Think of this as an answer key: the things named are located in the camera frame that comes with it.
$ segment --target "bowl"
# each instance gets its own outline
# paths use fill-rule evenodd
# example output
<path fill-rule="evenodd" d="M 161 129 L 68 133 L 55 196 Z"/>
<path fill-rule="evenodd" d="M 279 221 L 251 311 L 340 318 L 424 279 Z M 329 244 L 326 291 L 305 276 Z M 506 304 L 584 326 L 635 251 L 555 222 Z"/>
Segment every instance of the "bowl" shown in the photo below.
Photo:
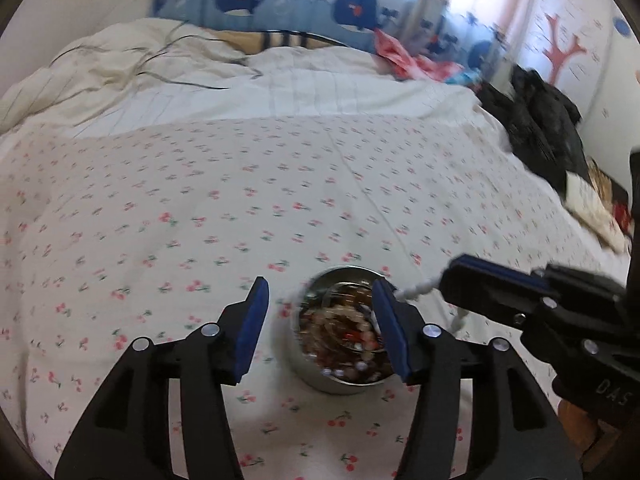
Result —
<path fill-rule="evenodd" d="M 375 316 L 370 309 L 370 290 L 373 282 L 380 278 L 383 278 L 381 274 L 363 267 L 332 267 L 313 277 L 308 287 L 303 291 L 300 303 L 293 309 L 290 318 L 287 354 L 295 373 L 309 386 L 328 394 L 353 395 L 380 386 L 393 374 L 386 357 L 386 351 L 382 346 Z M 356 294 L 361 300 L 364 298 L 367 300 L 362 303 L 358 302 L 354 307 L 341 306 L 340 304 L 332 306 L 332 301 L 339 301 L 337 298 L 355 297 Z M 346 299 L 345 301 L 353 303 L 353 300 Z M 360 340 L 358 337 L 354 339 L 354 342 L 346 340 L 329 330 L 329 327 L 336 325 L 326 322 L 326 318 L 331 320 L 334 318 L 333 313 L 342 316 L 347 312 L 352 317 L 354 324 L 359 322 L 365 325 L 369 324 L 368 332 L 358 333 L 368 336 L 367 341 Z M 321 319 L 324 322 L 322 325 L 309 321 L 310 319 L 315 321 L 314 316 L 317 316 L 318 313 L 321 313 Z M 336 319 L 349 321 L 344 316 L 336 317 Z M 316 332 L 312 335 L 308 327 Z M 304 347 L 308 347 L 310 340 L 319 347 L 318 352 L 308 351 L 308 348 L 305 351 Z M 322 367 L 317 362 L 320 352 L 329 357 L 337 358 L 339 355 L 348 360 L 353 359 L 355 365 L 354 367 L 347 366 L 346 370 Z M 361 359 L 362 356 L 365 356 L 368 361 L 364 362 Z M 353 376 L 355 367 L 359 370 L 356 374 L 360 380 L 351 381 L 345 377 L 344 373 L 350 372 Z"/>

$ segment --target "red cloth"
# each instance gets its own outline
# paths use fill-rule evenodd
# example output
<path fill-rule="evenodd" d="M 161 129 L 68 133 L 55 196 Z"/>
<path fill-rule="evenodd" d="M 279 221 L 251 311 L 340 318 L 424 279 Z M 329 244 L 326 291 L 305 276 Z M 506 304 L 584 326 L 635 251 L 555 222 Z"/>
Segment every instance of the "red cloth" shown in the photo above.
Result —
<path fill-rule="evenodd" d="M 411 57 L 396 38 L 379 28 L 374 33 L 376 53 L 391 63 L 398 79 L 433 79 L 443 82 L 463 70 L 462 65 L 452 61 L 435 62 L 424 56 Z"/>

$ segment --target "silver screw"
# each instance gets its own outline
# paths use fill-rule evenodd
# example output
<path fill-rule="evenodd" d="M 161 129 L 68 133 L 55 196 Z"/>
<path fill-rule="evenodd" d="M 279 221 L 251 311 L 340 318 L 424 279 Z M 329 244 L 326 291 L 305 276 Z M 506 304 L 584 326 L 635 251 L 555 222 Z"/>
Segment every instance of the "silver screw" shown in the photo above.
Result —
<path fill-rule="evenodd" d="M 523 313 L 519 313 L 513 316 L 513 324 L 515 326 L 523 326 L 526 320 L 527 316 L 525 316 Z"/>
<path fill-rule="evenodd" d="M 556 308 L 558 306 L 558 304 L 556 303 L 556 300 L 552 300 L 548 296 L 545 296 L 544 298 L 542 298 L 542 303 L 544 303 L 549 308 Z"/>
<path fill-rule="evenodd" d="M 147 339 L 146 337 L 139 337 L 132 343 L 131 346 L 133 346 L 133 349 L 136 352 L 142 352 L 143 350 L 149 348 L 149 339 Z"/>
<path fill-rule="evenodd" d="M 591 339 L 585 339 L 582 342 L 582 346 L 591 355 L 596 355 L 600 351 L 597 343 Z"/>
<path fill-rule="evenodd" d="M 497 337 L 496 339 L 494 339 L 493 345 L 494 348 L 500 352 L 506 352 L 509 348 L 511 348 L 509 342 L 501 337 Z"/>
<path fill-rule="evenodd" d="M 200 329 L 200 332 L 202 332 L 202 335 L 204 337 L 212 337 L 218 335 L 218 332 L 220 332 L 220 327 L 215 323 L 207 323 Z"/>
<path fill-rule="evenodd" d="M 440 337 L 442 335 L 442 329 L 437 325 L 425 325 L 422 327 L 422 333 L 427 337 Z"/>

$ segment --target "round metal container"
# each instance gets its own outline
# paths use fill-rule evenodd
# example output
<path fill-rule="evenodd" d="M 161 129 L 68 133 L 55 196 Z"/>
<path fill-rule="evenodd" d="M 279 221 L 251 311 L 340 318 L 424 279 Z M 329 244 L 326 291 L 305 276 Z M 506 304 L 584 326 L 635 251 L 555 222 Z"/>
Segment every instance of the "round metal container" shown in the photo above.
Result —
<path fill-rule="evenodd" d="M 290 330 L 287 334 L 287 353 L 292 368 L 309 386 L 328 394 L 353 395 L 362 393 L 368 388 L 380 386 L 387 379 L 373 383 L 354 384 L 340 380 L 335 376 L 324 375 L 319 365 L 303 352 L 299 335 L 300 314 L 308 308 L 311 302 L 317 303 L 320 301 L 324 303 L 325 294 L 337 285 L 350 284 L 372 287 L 373 282 L 379 278 L 383 278 L 383 276 L 363 267 L 333 267 L 314 277 L 303 292 L 300 303 L 293 310 L 290 318 Z"/>

